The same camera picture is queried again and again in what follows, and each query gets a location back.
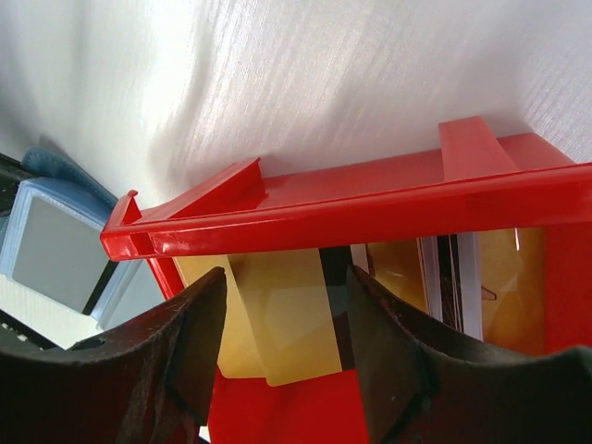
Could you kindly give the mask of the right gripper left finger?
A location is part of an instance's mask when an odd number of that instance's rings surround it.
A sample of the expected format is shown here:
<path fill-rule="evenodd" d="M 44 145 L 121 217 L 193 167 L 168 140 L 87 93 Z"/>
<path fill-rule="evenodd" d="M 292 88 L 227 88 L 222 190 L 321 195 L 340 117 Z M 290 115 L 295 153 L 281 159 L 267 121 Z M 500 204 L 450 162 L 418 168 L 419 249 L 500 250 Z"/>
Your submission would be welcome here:
<path fill-rule="evenodd" d="M 227 304 L 215 267 L 170 300 L 69 349 L 1 325 L 5 443 L 197 443 Z"/>

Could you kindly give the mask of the red plastic bin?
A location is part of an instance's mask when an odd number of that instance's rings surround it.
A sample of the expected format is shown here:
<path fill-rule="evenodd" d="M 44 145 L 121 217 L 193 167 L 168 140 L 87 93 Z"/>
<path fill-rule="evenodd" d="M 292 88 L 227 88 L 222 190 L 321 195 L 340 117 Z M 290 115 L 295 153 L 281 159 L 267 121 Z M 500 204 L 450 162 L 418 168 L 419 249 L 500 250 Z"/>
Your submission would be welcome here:
<path fill-rule="evenodd" d="M 264 178 L 233 164 L 168 203 L 129 193 L 101 234 L 115 261 L 333 247 L 466 228 L 541 225 L 580 241 L 591 225 L 591 166 L 534 133 L 496 138 L 477 117 L 440 126 L 436 151 Z M 370 443 L 356 371 L 294 388 L 217 383 L 216 443 Z"/>

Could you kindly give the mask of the blue leather card holder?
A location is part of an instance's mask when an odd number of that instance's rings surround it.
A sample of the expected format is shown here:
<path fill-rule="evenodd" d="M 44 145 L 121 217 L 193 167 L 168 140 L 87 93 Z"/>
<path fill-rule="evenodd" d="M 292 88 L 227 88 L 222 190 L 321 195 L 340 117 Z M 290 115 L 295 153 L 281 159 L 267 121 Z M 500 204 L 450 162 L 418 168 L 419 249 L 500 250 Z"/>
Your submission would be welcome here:
<path fill-rule="evenodd" d="M 146 262 L 108 259 L 99 234 L 117 200 L 77 164 L 35 146 L 3 181 L 2 275 L 103 330 L 163 302 Z"/>

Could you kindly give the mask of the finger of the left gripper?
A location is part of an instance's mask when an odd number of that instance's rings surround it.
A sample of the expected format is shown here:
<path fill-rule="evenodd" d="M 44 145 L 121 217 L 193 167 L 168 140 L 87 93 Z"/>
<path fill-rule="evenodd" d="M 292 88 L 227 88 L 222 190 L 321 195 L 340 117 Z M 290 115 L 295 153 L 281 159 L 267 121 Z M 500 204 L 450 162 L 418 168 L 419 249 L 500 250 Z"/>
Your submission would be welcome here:
<path fill-rule="evenodd" d="M 25 160 L 18 161 L 5 154 L 1 155 L 1 217 L 10 215 L 20 183 L 37 177 L 33 167 Z"/>

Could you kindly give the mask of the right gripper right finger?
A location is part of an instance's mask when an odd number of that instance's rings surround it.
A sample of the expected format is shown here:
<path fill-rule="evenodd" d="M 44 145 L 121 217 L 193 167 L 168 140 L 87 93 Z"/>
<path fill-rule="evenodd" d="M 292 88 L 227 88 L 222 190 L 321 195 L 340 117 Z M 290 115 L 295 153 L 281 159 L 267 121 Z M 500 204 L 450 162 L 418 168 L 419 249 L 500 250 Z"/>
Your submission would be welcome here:
<path fill-rule="evenodd" d="M 373 443 L 587 443 L 591 350 L 533 357 L 454 330 L 362 269 L 348 317 Z"/>

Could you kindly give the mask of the black credit card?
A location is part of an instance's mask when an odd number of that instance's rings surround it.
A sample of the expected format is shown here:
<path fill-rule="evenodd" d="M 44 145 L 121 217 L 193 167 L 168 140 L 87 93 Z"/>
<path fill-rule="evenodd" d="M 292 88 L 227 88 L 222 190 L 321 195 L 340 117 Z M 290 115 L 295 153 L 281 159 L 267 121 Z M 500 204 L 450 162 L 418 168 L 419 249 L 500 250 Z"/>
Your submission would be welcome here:
<path fill-rule="evenodd" d="M 116 268 L 97 229 L 41 197 L 31 199 L 12 280 L 89 315 Z"/>

